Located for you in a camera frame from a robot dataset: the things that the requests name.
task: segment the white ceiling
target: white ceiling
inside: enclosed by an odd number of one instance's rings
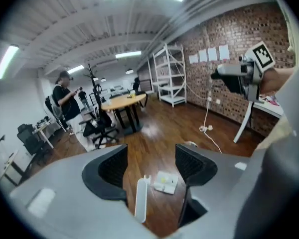
[[[52,76],[60,68],[112,61],[125,51],[146,56],[200,4],[204,0],[20,0],[0,28],[0,60],[9,45],[20,48],[5,76],[38,70]],[[130,58],[118,67],[136,68],[140,61]]]

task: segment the round wooden table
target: round wooden table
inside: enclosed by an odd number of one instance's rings
[[[122,96],[119,96],[119,97],[109,99],[109,100],[111,100],[111,103],[110,104],[108,102],[102,103],[101,108],[104,111],[107,111],[107,110],[114,110],[115,111],[116,116],[118,117],[122,128],[125,129],[125,135],[127,135],[127,134],[138,132],[142,128],[142,125],[140,125],[138,114],[136,112],[135,104],[138,103],[139,101],[141,101],[142,99],[144,99],[145,97],[146,97],[146,94],[141,94],[141,95],[138,95],[134,98],[128,98],[128,95],[126,94],[126,95],[122,95]],[[134,125],[134,121],[133,121],[133,118],[132,118],[132,115],[131,115],[130,106],[132,106],[137,127],[135,127],[135,125]],[[124,122],[122,120],[122,117],[121,117],[121,114],[120,114],[120,111],[119,111],[119,109],[122,109],[122,108],[124,108],[125,111],[126,111],[126,114],[128,116],[132,131],[130,131],[129,128],[126,128],[125,125],[124,125]]]

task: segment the backpack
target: backpack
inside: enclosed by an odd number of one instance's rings
[[[61,106],[59,104],[57,104],[53,98],[53,91],[52,91],[52,94],[50,95],[52,112],[53,112],[54,116],[60,120],[63,117],[63,112],[62,112]]]

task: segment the person's hand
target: person's hand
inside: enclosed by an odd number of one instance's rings
[[[260,84],[260,93],[264,94],[271,91],[277,91],[280,87],[280,76],[276,69],[270,68],[266,70]]]
[[[73,96],[75,96],[75,95],[76,95],[76,92],[77,92],[77,91],[71,91],[69,94],[70,94],[70,96],[72,96],[72,97],[73,97]]]

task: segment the white desk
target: white desk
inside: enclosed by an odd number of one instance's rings
[[[59,128],[61,128],[60,127],[60,125],[58,124],[58,123],[56,123],[56,122],[53,122],[53,123],[50,123],[50,122],[46,122],[46,123],[44,123],[41,127],[39,127],[38,129],[36,129],[35,131],[33,131],[33,134],[35,134],[35,133],[40,133],[41,134],[41,136],[43,137],[43,139],[50,145],[50,147],[53,149],[54,147],[53,147],[53,145],[51,144],[51,142],[49,141],[49,139],[48,139],[48,137],[45,135],[45,133],[44,133],[44,130],[46,129],[46,128],[50,128],[50,127],[53,127],[53,129],[52,129],[52,131],[53,131],[53,133],[56,131],[56,130],[58,130]]]
[[[15,157],[18,154],[18,150],[15,151],[12,156],[6,161],[6,163],[4,164],[4,168],[2,170],[2,172],[0,173],[0,180],[5,177],[8,179],[9,182],[11,182],[14,186],[17,186],[18,183],[13,181],[6,173],[6,171],[8,170],[8,168],[11,166],[13,167],[13,169],[20,174],[21,178],[24,176],[24,171],[22,171],[22,169],[14,162]]]
[[[241,136],[242,132],[244,131],[244,129],[245,129],[246,125],[247,125],[247,122],[248,122],[249,117],[250,117],[252,103],[253,102],[249,102],[249,104],[248,104],[244,120],[241,123],[241,126],[240,126],[240,128],[238,130],[238,133],[235,136],[234,143],[237,143],[237,141],[239,140],[239,137]],[[284,114],[284,111],[281,108],[281,106],[275,106],[275,105],[273,105],[273,104],[271,104],[271,103],[269,103],[267,101],[264,101],[263,104],[254,103],[254,108],[260,109],[260,110],[262,110],[262,111],[264,111],[266,113],[269,113],[269,114],[271,114],[271,115],[273,115],[273,116],[275,116],[277,118],[280,118]]]

